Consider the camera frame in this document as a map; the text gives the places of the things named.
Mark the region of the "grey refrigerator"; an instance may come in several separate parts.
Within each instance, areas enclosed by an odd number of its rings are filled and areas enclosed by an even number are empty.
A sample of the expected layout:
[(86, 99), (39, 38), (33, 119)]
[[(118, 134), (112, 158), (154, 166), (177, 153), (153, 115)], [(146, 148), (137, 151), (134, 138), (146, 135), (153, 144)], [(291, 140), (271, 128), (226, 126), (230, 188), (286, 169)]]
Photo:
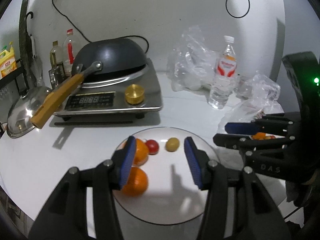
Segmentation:
[(277, 39), (271, 77), (281, 87), (290, 85), (283, 56), (311, 51), (319, 59), (319, 18), (308, 0), (282, 0), (284, 19), (277, 19)]

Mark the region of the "printed plastic fruit bag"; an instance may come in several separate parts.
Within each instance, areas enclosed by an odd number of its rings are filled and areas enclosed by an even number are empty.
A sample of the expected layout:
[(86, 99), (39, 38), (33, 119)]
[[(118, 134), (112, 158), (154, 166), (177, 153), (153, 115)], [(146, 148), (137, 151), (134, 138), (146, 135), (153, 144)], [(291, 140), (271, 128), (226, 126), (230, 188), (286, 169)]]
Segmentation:
[(226, 134), (225, 125), (228, 122), (250, 122), (261, 119), (265, 114), (284, 113), (277, 101), (269, 99), (250, 98), (242, 101), (227, 111), (217, 127), (217, 133)]

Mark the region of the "clear water bottle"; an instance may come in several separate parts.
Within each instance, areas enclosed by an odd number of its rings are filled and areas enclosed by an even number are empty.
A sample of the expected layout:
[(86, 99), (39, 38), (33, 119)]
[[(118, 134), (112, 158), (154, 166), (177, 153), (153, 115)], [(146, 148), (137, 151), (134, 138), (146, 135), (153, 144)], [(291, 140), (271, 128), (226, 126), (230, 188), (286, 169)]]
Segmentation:
[(216, 60), (214, 77), (210, 88), (208, 103), (214, 109), (223, 109), (236, 84), (237, 60), (233, 49), (234, 37), (224, 36), (226, 43)]

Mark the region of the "crumpled clear plastic bag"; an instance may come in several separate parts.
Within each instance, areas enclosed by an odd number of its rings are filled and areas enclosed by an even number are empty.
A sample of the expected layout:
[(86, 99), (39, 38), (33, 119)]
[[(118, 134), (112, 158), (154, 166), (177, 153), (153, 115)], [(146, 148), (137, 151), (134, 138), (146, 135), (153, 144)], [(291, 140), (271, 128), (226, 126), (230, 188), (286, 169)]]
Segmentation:
[(254, 107), (267, 107), (277, 103), (280, 91), (280, 85), (259, 72), (253, 77), (239, 76), (234, 88), (237, 98)]

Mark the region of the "stainless induction cooker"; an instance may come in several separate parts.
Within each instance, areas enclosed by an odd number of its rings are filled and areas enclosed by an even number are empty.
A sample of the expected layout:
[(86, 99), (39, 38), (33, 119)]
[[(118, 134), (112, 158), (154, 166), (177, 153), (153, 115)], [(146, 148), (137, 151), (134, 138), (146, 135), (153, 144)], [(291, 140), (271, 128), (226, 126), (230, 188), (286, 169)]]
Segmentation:
[[(130, 85), (140, 85), (144, 88), (144, 100), (137, 105), (131, 105), (125, 99), (125, 90)], [(157, 112), (162, 107), (157, 74), (153, 62), (147, 59), (146, 66), (131, 75), (105, 82), (84, 83), (68, 96), (54, 115), (68, 118), (76, 115), (140, 114)]]

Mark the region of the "cooking oil bottle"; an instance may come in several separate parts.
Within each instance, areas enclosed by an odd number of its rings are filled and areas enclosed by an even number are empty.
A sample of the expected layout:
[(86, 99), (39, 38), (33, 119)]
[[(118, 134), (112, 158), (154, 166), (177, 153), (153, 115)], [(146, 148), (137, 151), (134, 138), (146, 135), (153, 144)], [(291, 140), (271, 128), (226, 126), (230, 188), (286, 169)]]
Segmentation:
[(53, 47), (50, 50), (50, 64), (52, 68), (59, 67), (65, 74), (63, 66), (63, 49), (59, 46), (58, 41), (53, 41)]

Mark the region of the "black umbrella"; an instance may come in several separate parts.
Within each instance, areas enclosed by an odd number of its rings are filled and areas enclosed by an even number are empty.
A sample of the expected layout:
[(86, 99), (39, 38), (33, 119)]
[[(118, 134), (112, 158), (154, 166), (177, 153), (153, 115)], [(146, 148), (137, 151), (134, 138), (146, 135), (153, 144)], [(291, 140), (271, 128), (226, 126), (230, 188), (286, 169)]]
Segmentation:
[(30, 80), (32, 81), (33, 86), (36, 87), (37, 86), (36, 77), (33, 71), (31, 70), (31, 67), (33, 65), (33, 51), (32, 51), (31, 35), (29, 35), (27, 31), (28, 16), (30, 16), (30, 18), (33, 19), (34, 13), (30, 11), (25, 16), (25, 41), (26, 41), (26, 51), (27, 51), (27, 58), (28, 58), (29, 77), (30, 77)]

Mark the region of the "yellow detergent bottle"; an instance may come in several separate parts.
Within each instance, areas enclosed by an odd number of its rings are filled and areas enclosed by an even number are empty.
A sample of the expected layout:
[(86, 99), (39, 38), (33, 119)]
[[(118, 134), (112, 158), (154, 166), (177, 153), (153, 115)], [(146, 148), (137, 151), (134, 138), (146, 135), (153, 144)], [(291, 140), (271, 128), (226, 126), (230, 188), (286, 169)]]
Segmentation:
[(17, 63), (16, 63), (16, 57), (15, 57), (15, 51), (13, 47), (13, 42), (11, 41), (9, 43), (9, 50), (7, 50), (7, 47), (4, 46), (1, 51), (1, 58), (0, 58), (0, 79), (3, 79), (7, 75), (9, 75), (11, 72), (17, 69)]

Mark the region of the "steel pot lid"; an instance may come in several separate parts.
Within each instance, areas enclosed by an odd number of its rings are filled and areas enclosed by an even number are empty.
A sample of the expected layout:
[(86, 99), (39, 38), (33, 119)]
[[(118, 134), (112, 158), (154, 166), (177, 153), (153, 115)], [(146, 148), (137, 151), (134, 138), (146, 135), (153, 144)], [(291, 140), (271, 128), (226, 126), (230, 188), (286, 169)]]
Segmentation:
[(52, 90), (46, 86), (34, 87), (22, 92), (8, 113), (7, 134), (10, 138), (22, 137), (35, 128), (30, 119), (51, 92)]

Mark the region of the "white round plate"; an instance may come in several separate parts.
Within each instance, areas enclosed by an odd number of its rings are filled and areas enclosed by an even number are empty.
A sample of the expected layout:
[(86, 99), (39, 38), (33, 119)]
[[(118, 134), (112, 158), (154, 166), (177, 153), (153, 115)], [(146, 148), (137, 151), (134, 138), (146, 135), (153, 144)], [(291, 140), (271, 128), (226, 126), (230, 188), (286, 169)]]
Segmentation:
[(174, 225), (188, 222), (203, 214), (207, 192), (194, 184), (184, 147), (175, 152), (165, 149), (166, 142), (176, 137), (183, 143), (192, 137), (198, 149), (210, 159), (218, 160), (214, 149), (194, 133), (173, 127), (148, 128), (133, 134), (137, 139), (153, 139), (159, 144), (159, 152), (148, 158), (141, 169), (147, 174), (149, 185), (138, 197), (129, 197), (120, 191), (114, 192), (118, 204), (132, 216), (158, 225)]

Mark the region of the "red label sauce bottle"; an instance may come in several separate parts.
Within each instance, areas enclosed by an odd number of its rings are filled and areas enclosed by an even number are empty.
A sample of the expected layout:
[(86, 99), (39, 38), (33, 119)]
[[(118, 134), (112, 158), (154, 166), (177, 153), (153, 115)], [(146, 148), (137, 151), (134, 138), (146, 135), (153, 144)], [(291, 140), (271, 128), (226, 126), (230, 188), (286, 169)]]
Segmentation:
[(73, 29), (67, 30), (67, 36), (63, 42), (63, 66), (66, 76), (71, 76), (74, 62), (73, 56)]

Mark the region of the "black wok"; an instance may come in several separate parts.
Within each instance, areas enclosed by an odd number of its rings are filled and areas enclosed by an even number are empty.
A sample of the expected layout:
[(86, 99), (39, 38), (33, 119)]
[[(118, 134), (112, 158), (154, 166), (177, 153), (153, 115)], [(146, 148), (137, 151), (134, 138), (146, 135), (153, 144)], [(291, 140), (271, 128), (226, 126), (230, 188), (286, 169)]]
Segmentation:
[(106, 87), (112, 80), (140, 72), (146, 65), (146, 53), (131, 39), (115, 38), (87, 44), (74, 59), (71, 77), (46, 97), (30, 122), (41, 129), (78, 87)]

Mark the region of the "mandarin orange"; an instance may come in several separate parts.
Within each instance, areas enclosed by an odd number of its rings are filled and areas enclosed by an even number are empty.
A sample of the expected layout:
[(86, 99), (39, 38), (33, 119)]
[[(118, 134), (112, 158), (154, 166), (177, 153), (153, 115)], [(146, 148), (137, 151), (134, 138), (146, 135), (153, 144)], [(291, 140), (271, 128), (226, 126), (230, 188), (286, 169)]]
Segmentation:
[(141, 168), (131, 167), (127, 184), (123, 186), (121, 192), (128, 197), (138, 197), (148, 189), (148, 185), (147, 174)]
[(258, 132), (252, 136), (254, 140), (264, 140), (265, 137), (266, 137), (266, 133), (263, 133), (263, 132)]
[(141, 139), (135, 138), (135, 154), (126, 157), (126, 164), (131, 164), (132, 166), (142, 166), (149, 158), (149, 150), (145, 142)]

